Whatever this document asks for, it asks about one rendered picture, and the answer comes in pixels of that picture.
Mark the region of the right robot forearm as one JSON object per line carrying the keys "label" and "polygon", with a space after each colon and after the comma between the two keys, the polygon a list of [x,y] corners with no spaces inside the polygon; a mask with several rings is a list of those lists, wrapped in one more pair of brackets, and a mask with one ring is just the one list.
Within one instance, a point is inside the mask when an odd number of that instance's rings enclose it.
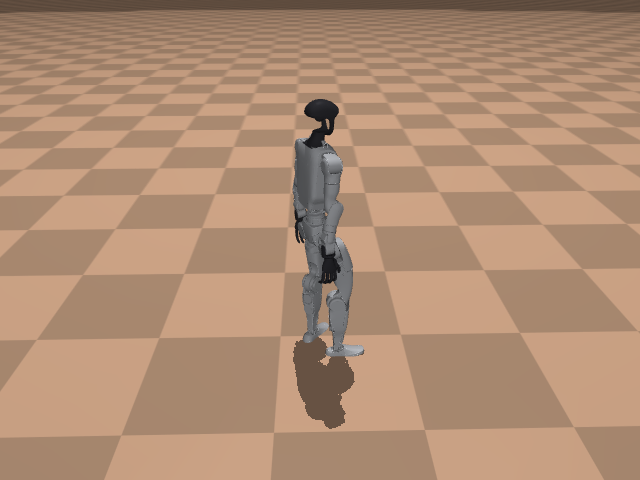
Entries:
{"label": "right robot forearm", "polygon": [[343,212],[343,206],[340,203],[335,203],[331,206],[329,213],[323,218],[323,229],[320,237],[321,246],[324,245],[326,255],[333,254],[335,252],[335,234],[336,228],[339,223],[339,219]]}

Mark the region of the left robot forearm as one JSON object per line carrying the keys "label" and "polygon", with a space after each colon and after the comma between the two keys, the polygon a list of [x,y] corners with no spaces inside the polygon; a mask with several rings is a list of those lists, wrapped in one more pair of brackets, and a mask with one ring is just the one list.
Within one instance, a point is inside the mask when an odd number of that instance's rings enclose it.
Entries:
{"label": "left robot forearm", "polygon": [[293,182],[293,195],[294,195],[293,206],[295,207],[294,211],[295,210],[297,211],[298,218],[305,217],[306,208],[299,202],[297,186],[294,184],[294,182]]}

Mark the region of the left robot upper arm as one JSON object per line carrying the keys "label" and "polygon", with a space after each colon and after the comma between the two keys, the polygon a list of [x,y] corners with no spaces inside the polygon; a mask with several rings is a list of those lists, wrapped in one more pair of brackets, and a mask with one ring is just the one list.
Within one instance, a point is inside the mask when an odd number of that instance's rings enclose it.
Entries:
{"label": "left robot upper arm", "polygon": [[296,159],[295,159],[295,178],[294,178],[294,184],[297,186],[297,148],[299,143],[305,138],[298,138],[295,141],[295,151],[296,151]]}

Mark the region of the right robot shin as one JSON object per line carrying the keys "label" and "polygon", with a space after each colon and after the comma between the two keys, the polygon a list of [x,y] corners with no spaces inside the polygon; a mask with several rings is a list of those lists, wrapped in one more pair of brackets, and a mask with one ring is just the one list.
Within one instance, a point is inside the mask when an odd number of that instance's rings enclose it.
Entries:
{"label": "right robot shin", "polygon": [[329,329],[333,334],[333,347],[335,352],[342,350],[342,342],[348,322],[349,301],[347,305],[345,305],[342,298],[336,297],[329,302]]}

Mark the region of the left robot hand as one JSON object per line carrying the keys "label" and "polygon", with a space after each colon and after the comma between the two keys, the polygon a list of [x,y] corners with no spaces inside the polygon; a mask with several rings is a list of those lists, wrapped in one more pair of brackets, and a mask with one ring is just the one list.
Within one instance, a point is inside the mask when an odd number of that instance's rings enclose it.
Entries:
{"label": "left robot hand", "polygon": [[[298,230],[298,223],[301,222],[304,217],[298,218],[298,214],[297,214],[296,210],[294,211],[294,213],[295,213],[295,219],[297,220],[296,223],[295,223],[295,236],[296,236],[297,242],[300,243],[299,237],[298,237],[298,231],[299,231]],[[299,233],[299,236],[300,236],[300,239],[301,239],[302,243],[304,243],[303,238],[301,237],[300,233]]]}

